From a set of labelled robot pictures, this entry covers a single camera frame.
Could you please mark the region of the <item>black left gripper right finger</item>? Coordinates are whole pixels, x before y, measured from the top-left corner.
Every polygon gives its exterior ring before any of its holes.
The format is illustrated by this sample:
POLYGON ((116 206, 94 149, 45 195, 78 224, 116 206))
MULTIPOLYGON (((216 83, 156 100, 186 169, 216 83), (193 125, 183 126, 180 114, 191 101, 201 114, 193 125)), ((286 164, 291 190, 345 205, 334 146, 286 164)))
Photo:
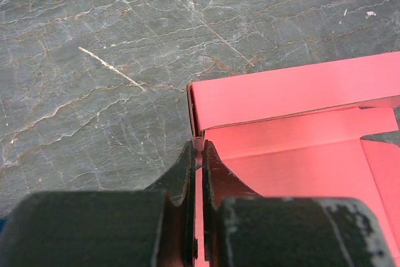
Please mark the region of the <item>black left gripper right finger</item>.
POLYGON ((378 219, 360 200, 263 197, 202 152, 204 259, 211 266, 394 266, 378 219))

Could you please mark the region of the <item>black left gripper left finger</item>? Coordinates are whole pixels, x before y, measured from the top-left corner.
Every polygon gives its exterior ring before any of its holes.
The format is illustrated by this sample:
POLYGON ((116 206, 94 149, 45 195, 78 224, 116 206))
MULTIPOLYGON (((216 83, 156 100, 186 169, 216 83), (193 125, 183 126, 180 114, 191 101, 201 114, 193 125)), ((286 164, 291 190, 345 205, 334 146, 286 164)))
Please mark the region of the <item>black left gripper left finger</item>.
POLYGON ((196 151, 137 191, 43 191, 1 231, 2 266, 193 266, 196 151))

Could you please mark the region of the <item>pink paper box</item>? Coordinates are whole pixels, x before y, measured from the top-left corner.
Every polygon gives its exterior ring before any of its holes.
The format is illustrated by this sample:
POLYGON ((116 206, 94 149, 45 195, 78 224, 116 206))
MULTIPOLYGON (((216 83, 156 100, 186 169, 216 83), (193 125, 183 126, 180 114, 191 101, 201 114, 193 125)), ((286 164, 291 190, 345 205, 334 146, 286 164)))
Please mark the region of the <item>pink paper box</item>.
POLYGON ((194 82, 194 137, 263 196, 351 197, 376 215, 399 259, 399 53, 194 82))

